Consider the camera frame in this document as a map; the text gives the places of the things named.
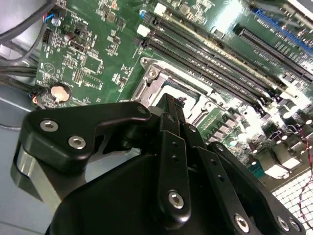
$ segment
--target red wire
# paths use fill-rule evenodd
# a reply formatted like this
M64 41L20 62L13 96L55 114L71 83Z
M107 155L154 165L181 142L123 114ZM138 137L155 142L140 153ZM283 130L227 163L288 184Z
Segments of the red wire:
M309 164L310 164L310 167L311 167L311 177L310 177L310 180L301 189L301 193L299 195L299 199L300 199L299 207L300 207L300 213L301 213L302 218L305 220L305 222L307 223L309 228L313 230L312 226L309 224L309 222L307 221L307 218L305 217L305 214L302 211L302 194L303 194L304 190L306 189L306 187L309 186L311 183L313 183L313 168L312 168L312 157L313 157L313 154L310 154L310 144L309 144L309 141L306 140L306 137L304 136L302 130L300 131L300 134L301 134L302 138L307 142L306 150L308 152Z

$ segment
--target blue pcie slot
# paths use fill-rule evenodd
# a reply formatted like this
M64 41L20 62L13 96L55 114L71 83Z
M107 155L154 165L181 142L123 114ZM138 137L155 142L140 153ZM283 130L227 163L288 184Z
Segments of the blue pcie slot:
M256 15L258 15L262 20L264 20L266 23L268 23L274 29L279 31L281 34L286 36L289 40L291 40L292 42L294 42L298 46L302 47L309 54L313 54L313 48L308 47L303 41L299 40L293 34L287 32L286 30L281 29L281 27L278 25L278 23L276 21L274 21L271 17L269 17L269 16L264 14L262 9L260 9L260 8L253 8L252 12L254 12Z

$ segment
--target white slot latch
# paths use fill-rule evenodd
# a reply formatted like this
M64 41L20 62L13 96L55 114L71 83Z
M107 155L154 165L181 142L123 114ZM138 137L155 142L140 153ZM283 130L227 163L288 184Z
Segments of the white slot latch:
M139 25L139 27L138 27L138 29L137 29L137 33L139 33L141 36L143 36L143 37L147 37L148 36L148 34L150 33L150 29L149 28L147 28L146 26L144 26L144 25Z
M161 3L158 3L155 7L155 13L160 15L160 16L163 16L163 13L166 11L166 6L164 6L163 4Z

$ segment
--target perforated metal panel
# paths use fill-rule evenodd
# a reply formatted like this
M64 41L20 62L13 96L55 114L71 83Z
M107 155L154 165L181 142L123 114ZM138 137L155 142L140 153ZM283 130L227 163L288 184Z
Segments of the perforated metal panel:
M307 231L307 235L313 235L313 230L309 228L308 224L313 227L313 182L309 184L302 193L301 207L302 212L307 220L300 212L300 193L302 188L310 180L311 171L307 171L288 184L276 190L273 195L296 217L299 219Z

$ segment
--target screw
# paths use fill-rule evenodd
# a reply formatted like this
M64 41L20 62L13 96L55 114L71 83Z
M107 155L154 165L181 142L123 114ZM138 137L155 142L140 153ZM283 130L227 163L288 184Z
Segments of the screw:
M221 146L220 144L217 144L216 146L217 146L217 148L218 148L220 151L224 151L224 147Z
M249 225L241 215L235 214L235 222L244 233L249 233Z
M168 200L176 209L181 209L184 206L184 200L177 192L170 192Z
M146 110L142 106L137 107L138 111L141 112L142 114L146 114Z
M155 69L151 69L149 71L149 76L152 78L156 78L157 77L158 72Z
M277 220L279 222L279 225L286 231L289 231L289 226L288 224L281 218L281 217L277 217Z
M194 126L192 126L192 125L189 126L189 129L190 129L192 132L196 132L196 131L197 131L196 128L195 128Z
M298 225L296 222L294 222L293 219L289 219L289 222L290 222L291 225L294 227L294 229L296 229L298 232L301 231L299 225Z
M75 149L83 149L86 147L86 141L79 136L72 136L69 138L68 144Z
M169 120L175 121L175 119L172 117L172 115L169 114L169 115L167 115L167 117L168 117Z
M40 128L47 132L55 132L59 129L59 125L55 121L44 120L40 122Z

